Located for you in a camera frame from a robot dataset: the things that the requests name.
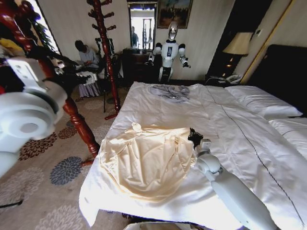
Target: wooden coat rack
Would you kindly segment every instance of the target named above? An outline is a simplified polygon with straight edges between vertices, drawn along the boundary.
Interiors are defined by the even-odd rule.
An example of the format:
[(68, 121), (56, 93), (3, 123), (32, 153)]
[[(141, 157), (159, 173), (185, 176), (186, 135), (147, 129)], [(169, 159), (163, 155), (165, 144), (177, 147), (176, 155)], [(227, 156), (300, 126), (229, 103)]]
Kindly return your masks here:
[[(10, 29), (16, 41), (24, 47), (27, 57), (37, 59), (47, 78), (53, 78), (55, 72), (50, 59), (43, 55), (33, 54), (33, 52), (30, 55), (31, 50), (33, 51), (37, 44), (35, 42), (35, 35), (31, 31), (31, 23), (28, 19), (36, 17), (37, 14), (34, 12), (32, 5), (25, 0), (22, 1), (20, 6), (18, 6), (14, 0), (0, 0), (0, 22)], [(82, 140), (87, 144), (92, 156), (96, 157), (100, 146), (95, 141), (95, 137), (85, 122), (84, 117), (78, 113), (77, 106), (72, 98), (69, 97), (66, 100), (63, 109), (70, 115), (71, 122), (77, 129)]]
[(106, 67), (107, 67), (107, 71), (110, 75), (110, 81), (111, 81), (111, 91), (112, 91), (112, 95), (113, 95), (113, 99), (114, 99), (114, 108), (115, 108), (115, 114), (114, 115), (110, 115), (105, 117), (105, 120), (114, 118), (117, 116), (117, 114), (119, 113), (120, 110), (120, 101), (119, 101), (119, 97), (118, 97), (118, 91), (117, 91), (117, 87), (115, 84), (115, 79), (114, 79), (114, 72), (113, 72), (113, 66), (112, 66), (112, 61), (111, 61), (111, 51), (110, 51), (110, 43), (109, 43), (109, 39), (107, 37), (107, 30), (113, 30), (116, 29), (116, 25), (110, 26), (108, 28), (105, 27), (105, 18), (108, 17), (112, 17), (114, 16), (114, 13), (108, 13), (106, 15), (102, 14), (101, 11), (101, 6), (103, 5), (108, 5), (110, 3), (112, 3), (112, 0), (105, 0), (103, 2), (100, 2), (99, 0), (87, 0), (86, 1), (87, 4), (93, 6), (93, 10), (91, 10), (90, 13), (88, 13), (88, 15), (92, 18), (96, 19), (97, 25), (92, 24), (92, 27), (96, 30), (98, 30), (100, 37), (101, 37), (101, 43), (102, 43), (102, 49), (105, 53), (106, 56)]

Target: framed painting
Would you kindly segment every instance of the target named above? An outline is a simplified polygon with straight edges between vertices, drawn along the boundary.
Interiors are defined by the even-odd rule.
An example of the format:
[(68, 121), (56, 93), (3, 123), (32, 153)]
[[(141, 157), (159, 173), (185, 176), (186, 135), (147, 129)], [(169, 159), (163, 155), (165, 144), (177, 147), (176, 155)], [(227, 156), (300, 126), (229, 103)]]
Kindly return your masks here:
[(189, 23), (193, 0), (159, 0), (157, 28), (168, 28), (172, 21), (179, 29), (186, 29)]

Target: white pillow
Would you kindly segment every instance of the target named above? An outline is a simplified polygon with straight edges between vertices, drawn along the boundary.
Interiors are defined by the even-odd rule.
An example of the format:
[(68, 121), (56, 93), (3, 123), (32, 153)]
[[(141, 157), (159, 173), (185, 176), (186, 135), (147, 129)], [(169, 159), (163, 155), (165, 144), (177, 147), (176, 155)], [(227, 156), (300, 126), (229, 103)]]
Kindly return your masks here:
[(256, 86), (230, 86), (225, 89), (249, 110), (267, 119), (302, 115), (292, 105)]
[(307, 160), (307, 118), (273, 119), (269, 123)]

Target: lampshade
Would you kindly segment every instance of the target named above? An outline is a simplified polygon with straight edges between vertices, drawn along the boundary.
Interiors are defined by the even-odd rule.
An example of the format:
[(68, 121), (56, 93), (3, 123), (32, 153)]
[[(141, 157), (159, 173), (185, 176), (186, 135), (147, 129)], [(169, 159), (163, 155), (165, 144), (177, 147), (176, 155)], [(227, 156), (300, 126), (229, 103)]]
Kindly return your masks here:
[(224, 53), (228, 54), (239, 54), (247, 55), (249, 48), (249, 41), (253, 33), (237, 33), (232, 39), (231, 43), (223, 50)]

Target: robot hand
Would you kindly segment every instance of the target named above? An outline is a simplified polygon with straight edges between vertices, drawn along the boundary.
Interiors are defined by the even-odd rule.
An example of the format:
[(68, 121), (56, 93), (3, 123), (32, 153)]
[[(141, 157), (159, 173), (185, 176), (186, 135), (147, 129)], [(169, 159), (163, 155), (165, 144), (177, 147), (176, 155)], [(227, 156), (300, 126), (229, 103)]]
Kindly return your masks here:
[(191, 66), (188, 64), (188, 58), (187, 57), (181, 57), (180, 61), (181, 61), (182, 67), (191, 68)]
[(153, 61), (148, 60), (147, 62), (145, 62), (145, 65), (147, 65), (147, 66), (154, 66), (154, 63), (153, 63)]

